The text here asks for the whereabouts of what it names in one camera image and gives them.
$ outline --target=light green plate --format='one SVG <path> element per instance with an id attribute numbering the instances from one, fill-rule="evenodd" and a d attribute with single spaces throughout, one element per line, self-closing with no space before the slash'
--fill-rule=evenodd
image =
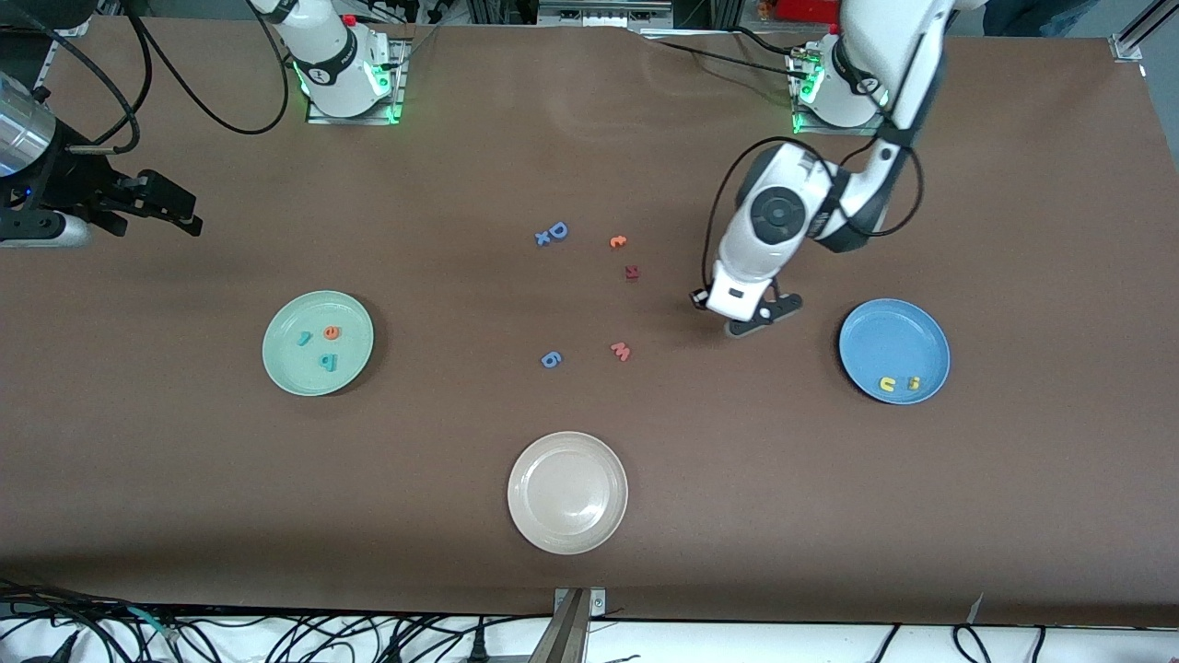
<path id="1" fill-rule="evenodd" d="M 324 337 L 328 327 L 340 328 L 336 340 Z M 371 354 L 373 319 L 360 302 L 335 290 L 295 297 L 275 315 L 262 339 L 266 374 L 297 396 L 322 396 L 343 388 L 360 375 Z"/>

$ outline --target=metal bracket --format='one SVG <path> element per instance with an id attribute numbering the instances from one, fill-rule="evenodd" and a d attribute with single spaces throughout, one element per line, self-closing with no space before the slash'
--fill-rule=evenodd
<path id="1" fill-rule="evenodd" d="M 1117 34 L 1109 35 L 1109 52 L 1113 53 L 1113 59 L 1119 63 L 1137 63 L 1142 59 L 1142 50 L 1138 46 L 1125 50 L 1121 39 Z"/>
<path id="2" fill-rule="evenodd" d="M 561 600 L 573 591 L 569 587 L 558 587 L 553 592 L 553 612 L 561 608 Z M 590 587 L 590 616 L 601 617 L 606 613 L 606 587 Z"/>

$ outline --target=red object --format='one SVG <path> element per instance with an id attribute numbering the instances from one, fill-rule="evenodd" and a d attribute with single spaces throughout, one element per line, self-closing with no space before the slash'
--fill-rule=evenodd
<path id="1" fill-rule="evenodd" d="M 837 24 L 839 2 L 838 0 L 778 0 L 773 7 L 773 18 L 780 21 Z"/>

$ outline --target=white plate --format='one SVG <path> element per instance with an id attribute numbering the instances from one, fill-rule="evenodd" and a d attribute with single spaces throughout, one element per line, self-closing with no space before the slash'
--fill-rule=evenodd
<path id="1" fill-rule="evenodd" d="M 552 433 L 520 454 L 508 479 L 508 511 L 534 546 L 580 554 L 606 541 L 626 513 L 626 472 L 605 442 Z"/>
<path id="2" fill-rule="evenodd" d="M 328 327 L 340 335 L 325 337 Z M 284 390 L 322 396 L 351 382 L 373 354 L 373 319 L 355 297 L 318 290 L 284 306 L 262 337 L 262 365 Z M 330 370 L 323 362 L 330 357 Z"/>

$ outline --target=metal frame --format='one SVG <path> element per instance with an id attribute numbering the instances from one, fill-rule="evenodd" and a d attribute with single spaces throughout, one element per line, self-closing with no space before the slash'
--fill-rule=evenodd
<path id="1" fill-rule="evenodd" d="M 561 587 L 553 593 L 553 618 L 532 655 L 492 656 L 481 663 L 584 663 L 590 618 L 606 612 L 606 590 Z"/>
<path id="2" fill-rule="evenodd" d="M 1109 38 L 1109 50 L 1121 63 L 1142 59 L 1140 46 L 1155 29 L 1179 12 L 1179 0 L 1154 0 L 1141 14 L 1129 21 L 1121 32 Z"/>

